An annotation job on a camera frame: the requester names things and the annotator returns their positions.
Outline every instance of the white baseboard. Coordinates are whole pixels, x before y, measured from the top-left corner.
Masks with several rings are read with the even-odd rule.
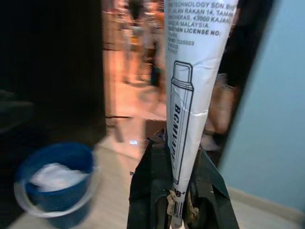
[[[236,188],[228,187],[230,198],[245,203],[254,208],[270,212],[291,222],[303,224],[305,222],[305,214],[294,208],[279,205],[269,200],[247,194]]]

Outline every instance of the white plastic bag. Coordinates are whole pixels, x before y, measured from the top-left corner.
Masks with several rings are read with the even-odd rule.
[[[238,0],[167,0],[166,94],[175,204],[182,208]]]
[[[30,182],[38,186],[41,192],[53,192],[72,187],[87,175],[79,170],[71,170],[66,166],[53,163],[38,170]]]

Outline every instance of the tiled floor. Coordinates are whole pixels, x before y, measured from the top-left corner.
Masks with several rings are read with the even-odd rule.
[[[143,128],[145,119],[166,119],[165,104],[160,104],[156,112],[149,112],[154,97],[151,90],[135,79],[136,63],[131,66],[130,80],[132,84],[122,83],[122,53],[108,51],[115,62],[112,72],[112,86],[115,87],[116,109],[112,115],[132,116],[132,119],[118,120],[117,125],[124,141],[118,143],[113,129],[108,130],[108,136],[96,148],[101,167],[100,187],[96,194],[92,214],[79,226],[79,229],[125,229],[129,209],[129,188],[131,175],[141,159],[143,146]],[[232,200],[232,205],[241,229],[301,229],[300,226],[276,215],[250,207]],[[49,229],[43,221],[24,214],[8,229]]]

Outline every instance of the light blue wall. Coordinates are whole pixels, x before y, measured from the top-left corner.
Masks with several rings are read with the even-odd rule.
[[[228,186],[305,212],[305,0],[276,8],[221,173]]]

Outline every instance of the cream tube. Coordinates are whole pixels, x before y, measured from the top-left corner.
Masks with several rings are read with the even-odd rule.
[[[238,0],[166,0],[168,146],[173,167],[172,228],[182,210],[211,95]]]

